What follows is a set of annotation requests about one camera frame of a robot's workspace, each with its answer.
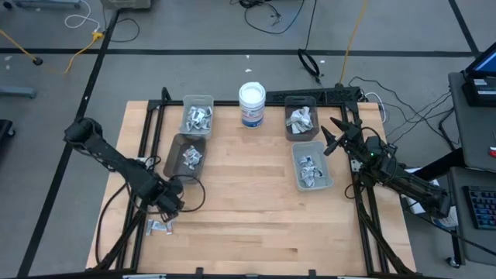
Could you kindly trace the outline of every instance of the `clear plastic container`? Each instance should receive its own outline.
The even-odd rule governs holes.
[[[210,107],[212,109],[212,116],[210,116],[210,129],[196,129],[191,128],[188,131],[186,127],[186,122],[188,120],[189,109],[195,106],[197,108],[207,109]],[[214,98],[209,95],[186,95],[183,98],[183,119],[181,121],[181,127],[179,127],[179,132],[184,135],[194,135],[202,136],[207,140],[212,136],[212,127],[214,122]]]
[[[191,170],[184,164],[183,153],[190,147],[194,146],[195,149],[202,155],[200,162]],[[165,161],[164,175],[168,178],[178,174],[191,175],[200,179],[203,170],[203,163],[207,156],[207,141],[201,136],[177,134],[170,145],[169,155]],[[196,183],[195,179],[190,177],[178,177],[183,183]]]
[[[286,119],[291,117],[291,114],[304,106],[310,108],[310,119],[312,120],[313,128],[304,133],[294,134],[291,126],[286,126]],[[289,141],[309,141],[320,131],[319,116],[317,115],[317,101],[310,96],[288,96],[284,100],[284,125],[286,126],[286,139]]]
[[[334,185],[334,180],[330,177],[329,170],[327,169],[326,156],[324,155],[324,143],[319,141],[295,143],[292,147],[292,153],[296,186],[299,191],[321,190]],[[301,179],[301,166],[298,164],[298,159],[303,156],[312,157],[314,165],[323,173],[323,177],[315,178],[315,185],[312,188],[307,187],[305,182]]]

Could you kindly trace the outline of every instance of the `black metal frame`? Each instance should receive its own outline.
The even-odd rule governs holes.
[[[146,143],[148,141],[148,135],[150,133],[150,126],[152,125],[152,117],[154,111],[157,109],[158,110],[158,116],[157,116],[157,123],[155,126],[155,132],[154,132],[154,137],[153,137],[153,142],[152,142],[152,148],[150,152],[150,157],[156,156],[157,155],[157,147],[158,143],[160,142],[160,131],[162,128],[162,123],[164,119],[164,111],[166,106],[168,105],[183,105],[182,101],[176,101],[172,100],[171,97],[169,96],[167,89],[163,88],[162,90],[162,99],[161,100],[149,100],[148,101],[148,106],[146,108],[146,116],[145,116],[145,122],[143,126],[143,133],[141,136],[141,142],[139,145],[139,152],[138,156],[139,157],[145,157],[145,152],[146,152]],[[215,106],[237,106],[239,105],[238,101],[214,101]],[[267,93],[267,101],[266,101],[266,106],[284,106],[284,101],[274,101],[270,99],[270,92]],[[341,111],[341,117],[343,121],[349,121],[348,119],[348,114],[347,112],[350,111],[353,115],[353,121],[357,121],[360,119],[360,115],[358,113],[358,105],[356,102],[326,102],[326,98],[322,96],[318,100],[318,107],[334,107],[334,108],[339,108]],[[349,164],[350,164],[350,170],[351,170],[351,158],[349,158]],[[359,204],[359,199],[361,199],[361,193],[359,186],[354,183],[356,181],[357,177],[352,173],[352,181],[353,181],[353,190],[355,193],[355,196],[358,197],[355,199],[356,201],[356,207],[358,208]],[[377,203],[374,195],[374,190],[373,189],[367,189],[367,195],[369,199],[369,209],[371,213],[371,217],[374,221],[374,225],[377,227],[379,232],[381,231],[381,224],[380,224],[380,219],[379,219],[379,212],[377,210]],[[126,212],[126,218],[124,220],[124,228],[126,228],[131,220],[133,218],[133,200],[129,200],[129,204],[127,207],[127,212]],[[389,274],[389,266],[388,266],[388,260],[384,254],[384,251],[377,246],[377,251],[378,251],[378,256],[379,256],[379,261],[380,261],[380,266],[381,266],[381,272],[376,273],[374,272],[374,263],[372,260],[372,252],[370,250],[370,242],[369,242],[369,236],[367,232],[367,227],[363,223],[363,221],[358,218],[358,223],[359,223],[359,230],[360,230],[360,238],[362,242],[362,247],[363,247],[363,257],[365,261],[365,267],[367,271],[368,276],[372,276],[373,274]],[[136,239],[135,239],[135,245],[133,248],[133,257],[131,259],[131,267],[130,269],[133,270],[134,272],[137,272],[138,269],[138,263],[140,260],[140,248],[141,244],[143,241],[143,231],[145,229],[146,222],[141,222],[136,231]],[[116,263],[116,269],[122,269],[123,264],[124,264],[124,259],[126,257],[126,248],[122,250],[122,252],[119,254],[117,263]]]

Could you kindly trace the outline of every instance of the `wooden table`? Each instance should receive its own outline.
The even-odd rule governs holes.
[[[117,150],[124,156],[137,155],[146,104],[127,104],[117,142]],[[385,139],[377,105],[363,103],[359,107],[363,126],[376,129]],[[355,204],[343,194],[351,183],[346,154],[338,148],[327,157],[334,186],[299,192],[292,143],[284,137],[283,111],[282,107],[267,107],[263,125],[246,129],[240,122],[239,107],[215,107],[213,135],[201,176],[207,191],[205,205],[198,212],[181,213],[173,235],[153,231],[152,236],[144,236],[139,272],[192,274],[196,267],[204,267],[206,274],[304,275],[316,269],[318,275],[366,275]],[[321,125],[341,134],[329,120],[330,116],[341,118],[338,108],[318,108],[318,113]],[[165,108],[158,149],[163,160],[156,168],[161,175],[181,116],[182,106]],[[325,142],[322,132],[315,140]],[[110,174],[108,179],[102,205],[123,183],[119,174]],[[385,239],[405,265],[415,270],[398,195],[381,186],[374,190]],[[195,207],[201,197],[197,186],[186,186],[187,207]],[[122,232],[128,199],[123,191],[105,213],[100,257]],[[148,218],[160,220],[155,215]],[[374,269],[380,270],[377,245],[370,234],[369,238]],[[132,236],[125,266],[129,266],[133,242]],[[94,248],[95,241],[88,267],[95,265]]]

